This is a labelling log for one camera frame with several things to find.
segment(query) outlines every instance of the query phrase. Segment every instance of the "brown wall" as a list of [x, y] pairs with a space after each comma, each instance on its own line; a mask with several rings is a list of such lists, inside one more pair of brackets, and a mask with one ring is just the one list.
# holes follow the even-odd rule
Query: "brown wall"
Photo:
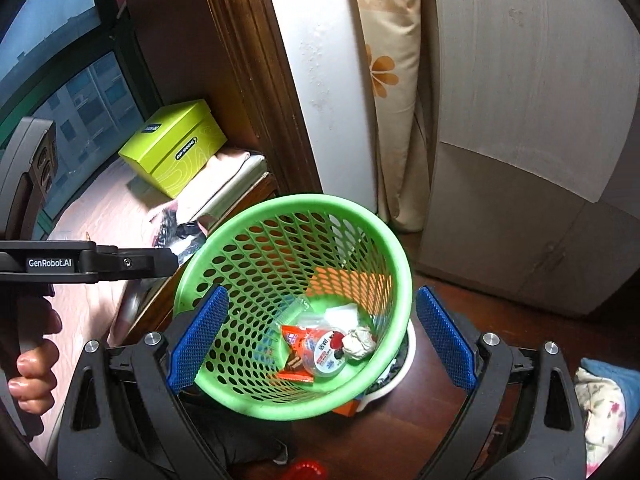
[[232, 145], [258, 149], [206, 0], [127, 0], [165, 104], [205, 98]]

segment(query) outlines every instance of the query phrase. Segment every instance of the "finger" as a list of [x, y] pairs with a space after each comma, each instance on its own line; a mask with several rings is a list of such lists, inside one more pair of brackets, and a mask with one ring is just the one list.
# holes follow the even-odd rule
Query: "finger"
[[62, 330], [62, 320], [60, 314], [55, 310], [49, 310], [49, 319], [47, 319], [47, 328], [45, 334], [58, 334]]
[[53, 341], [44, 339], [42, 344], [18, 357], [20, 375], [28, 379], [44, 376], [58, 362], [60, 352]]
[[53, 403], [53, 395], [48, 394], [41, 399], [20, 400], [18, 405], [25, 412], [33, 413], [34, 415], [44, 415], [53, 408]]
[[40, 399], [50, 394], [53, 388], [58, 386], [58, 381], [53, 372], [38, 379], [16, 377], [8, 382], [12, 397], [18, 400]]

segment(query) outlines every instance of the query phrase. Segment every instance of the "blue gripper pad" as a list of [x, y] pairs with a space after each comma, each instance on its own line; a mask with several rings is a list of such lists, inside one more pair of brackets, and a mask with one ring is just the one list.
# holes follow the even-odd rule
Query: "blue gripper pad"
[[471, 392], [477, 382], [473, 352], [440, 302], [425, 286], [418, 290], [415, 309], [451, 381]]
[[218, 330], [225, 322], [229, 297], [223, 286], [212, 286], [196, 308], [202, 306], [180, 341], [171, 352], [171, 364], [166, 385], [177, 395], [191, 386], [202, 362], [207, 357]]

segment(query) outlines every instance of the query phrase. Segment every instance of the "wooden floor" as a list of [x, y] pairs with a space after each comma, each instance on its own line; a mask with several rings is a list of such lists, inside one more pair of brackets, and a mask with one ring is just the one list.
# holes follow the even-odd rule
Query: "wooden floor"
[[[401, 238], [410, 259], [416, 240]], [[508, 344], [536, 348], [546, 340], [557, 342], [571, 372], [582, 357], [640, 369], [637, 325], [566, 319], [414, 274], [415, 289], [423, 285], [433, 285], [447, 308], [464, 313], [479, 330], [495, 332]], [[321, 462], [331, 480], [411, 480], [454, 420], [465, 394], [450, 383], [415, 314], [414, 325], [414, 365], [388, 397], [354, 418], [328, 413], [294, 423], [299, 457]], [[258, 463], [232, 475], [237, 480], [275, 480], [282, 468]]]

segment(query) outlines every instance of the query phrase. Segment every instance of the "laundry basket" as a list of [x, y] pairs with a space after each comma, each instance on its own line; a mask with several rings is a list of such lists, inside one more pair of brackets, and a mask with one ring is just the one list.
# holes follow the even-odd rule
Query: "laundry basket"
[[[275, 198], [215, 231], [189, 262], [174, 313], [193, 308], [212, 285], [229, 294], [229, 314], [196, 384], [239, 413], [295, 420], [328, 412], [365, 391], [395, 357], [412, 306], [412, 279], [402, 247], [363, 207], [327, 195]], [[317, 312], [355, 302], [378, 346], [313, 384], [277, 379], [289, 354], [275, 317], [305, 294]]]

